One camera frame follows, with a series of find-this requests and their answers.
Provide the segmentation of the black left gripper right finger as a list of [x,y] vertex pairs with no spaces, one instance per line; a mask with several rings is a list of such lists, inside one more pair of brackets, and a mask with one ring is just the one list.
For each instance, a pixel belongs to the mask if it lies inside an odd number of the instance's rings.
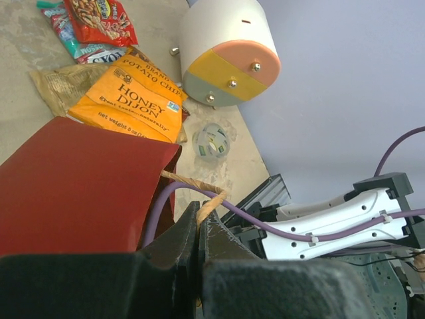
[[329,259],[266,261],[211,213],[200,226],[205,318],[368,318],[354,269]]

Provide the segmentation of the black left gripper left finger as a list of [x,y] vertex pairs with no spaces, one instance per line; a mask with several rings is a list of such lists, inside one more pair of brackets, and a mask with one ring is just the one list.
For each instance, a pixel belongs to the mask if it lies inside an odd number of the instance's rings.
[[199,203],[134,253],[1,259],[2,318],[194,318]]

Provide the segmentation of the teal snack packet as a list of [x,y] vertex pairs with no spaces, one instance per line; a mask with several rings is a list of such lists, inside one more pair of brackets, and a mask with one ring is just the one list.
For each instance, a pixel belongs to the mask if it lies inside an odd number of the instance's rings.
[[104,43],[79,42],[63,2],[37,1],[36,6],[49,20],[61,43],[78,64],[110,63],[117,61],[126,53],[125,47],[114,47]]

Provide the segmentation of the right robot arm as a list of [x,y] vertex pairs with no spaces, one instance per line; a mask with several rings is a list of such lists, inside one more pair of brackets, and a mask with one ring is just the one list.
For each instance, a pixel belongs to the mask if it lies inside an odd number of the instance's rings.
[[424,213],[413,211],[405,173],[354,183],[353,190],[311,205],[287,204],[269,222],[262,248],[269,261],[304,261],[369,243],[424,248]]

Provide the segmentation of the orange yellow snack bag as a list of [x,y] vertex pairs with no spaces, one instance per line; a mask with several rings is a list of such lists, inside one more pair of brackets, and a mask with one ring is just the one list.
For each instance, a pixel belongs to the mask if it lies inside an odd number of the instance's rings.
[[67,116],[98,128],[175,143],[186,99],[187,95],[147,56],[129,47]]

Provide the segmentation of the tan large snack bag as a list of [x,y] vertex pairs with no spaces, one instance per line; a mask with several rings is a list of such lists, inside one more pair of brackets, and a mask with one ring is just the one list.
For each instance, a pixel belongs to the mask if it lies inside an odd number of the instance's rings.
[[29,76],[54,116],[67,112],[108,70],[110,63],[74,64],[54,70],[33,70]]

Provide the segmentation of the red orange snack packet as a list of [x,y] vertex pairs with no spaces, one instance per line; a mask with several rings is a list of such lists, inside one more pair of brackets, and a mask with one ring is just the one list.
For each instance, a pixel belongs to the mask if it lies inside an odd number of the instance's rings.
[[114,47],[138,44],[133,24],[120,1],[65,0],[64,6],[79,42]]

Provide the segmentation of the red chips bag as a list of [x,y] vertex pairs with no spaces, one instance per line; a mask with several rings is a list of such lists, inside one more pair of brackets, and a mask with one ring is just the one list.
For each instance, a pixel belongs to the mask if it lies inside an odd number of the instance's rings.
[[191,114],[184,106],[181,109],[182,109],[182,122],[184,122]]

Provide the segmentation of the red paper bag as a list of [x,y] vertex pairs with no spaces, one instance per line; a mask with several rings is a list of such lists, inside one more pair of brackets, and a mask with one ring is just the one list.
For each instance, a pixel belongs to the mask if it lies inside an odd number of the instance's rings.
[[1,254],[134,252],[174,224],[182,147],[55,118],[1,165]]

